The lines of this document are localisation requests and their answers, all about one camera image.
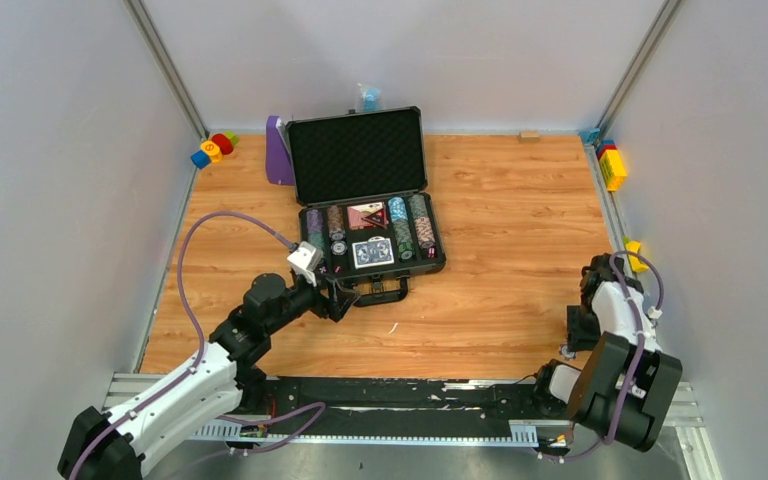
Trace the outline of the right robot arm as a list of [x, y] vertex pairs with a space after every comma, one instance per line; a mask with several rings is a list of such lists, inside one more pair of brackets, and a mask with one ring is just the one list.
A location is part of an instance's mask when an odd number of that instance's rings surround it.
[[665, 286], [644, 304], [640, 281], [626, 275], [628, 251], [603, 253], [582, 269], [580, 301], [567, 309], [565, 356], [590, 356], [583, 368], [551, 360], [535, 376], [537, 413], [564, 418], [599, 437], [640, 452], [655, 444], [683, 374], [681, 361], [657, 340]]

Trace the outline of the blue playing card deck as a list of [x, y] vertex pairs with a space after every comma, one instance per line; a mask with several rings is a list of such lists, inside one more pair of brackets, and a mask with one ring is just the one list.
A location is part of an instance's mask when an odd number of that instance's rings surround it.
[[355, 242], [351, 246], [353, 264], [356, 269], [391, 265], [395, 262], [392, 242]]

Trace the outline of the teal poker chip stack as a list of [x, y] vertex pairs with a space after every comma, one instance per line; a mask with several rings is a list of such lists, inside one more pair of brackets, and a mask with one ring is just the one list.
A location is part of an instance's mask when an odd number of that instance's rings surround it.
[[307, 242], [320, 250], [323, 254], [325, 254], [328, 250], [328, 241], [326, 240], [326, 235], [323, 232], [309, 233]]

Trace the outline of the red playing card deck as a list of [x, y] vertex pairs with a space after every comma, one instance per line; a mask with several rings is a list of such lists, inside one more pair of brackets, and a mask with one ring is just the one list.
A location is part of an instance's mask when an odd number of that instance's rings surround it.
[[385, 207], [383, 202], [372, 202], [360, 205], [353, 205], [347, 208], [348, 224], [351, 230], [370, 229], [374, 227], [366, 226], [361, 218], [372, 211]]

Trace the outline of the chip front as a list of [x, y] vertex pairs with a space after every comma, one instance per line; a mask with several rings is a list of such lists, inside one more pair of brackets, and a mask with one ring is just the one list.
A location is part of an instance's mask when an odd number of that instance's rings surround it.
[[347, 244], [345, 241], [334, 241], [331, 243], [331, 253], [335, 256], [342, 256], [345, 255], [347, 252]]

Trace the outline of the red triangular card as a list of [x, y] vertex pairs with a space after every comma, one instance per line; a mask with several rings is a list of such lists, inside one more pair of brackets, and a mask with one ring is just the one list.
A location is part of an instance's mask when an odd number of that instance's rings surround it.
[[368, 227], [386, 228], [388, 226], [387, 211], [385, 207], [365, 214], [361, 218], [362, 222]]

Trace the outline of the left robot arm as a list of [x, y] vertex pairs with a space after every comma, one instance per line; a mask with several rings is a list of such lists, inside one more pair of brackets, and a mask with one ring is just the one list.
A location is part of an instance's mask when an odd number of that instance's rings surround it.
[[235, 409], [258, 411], [266, 400], [257, 362], [271, 337], [307, 312], [341, 320], [361, 295], [337, 281], [323, 286], [297, 276], [256, 277], [199, 350], [151, 387], [101, 412], [89, 407], [73, 421], [58, 473], [65, 479], [143, 479], [196, 430]]

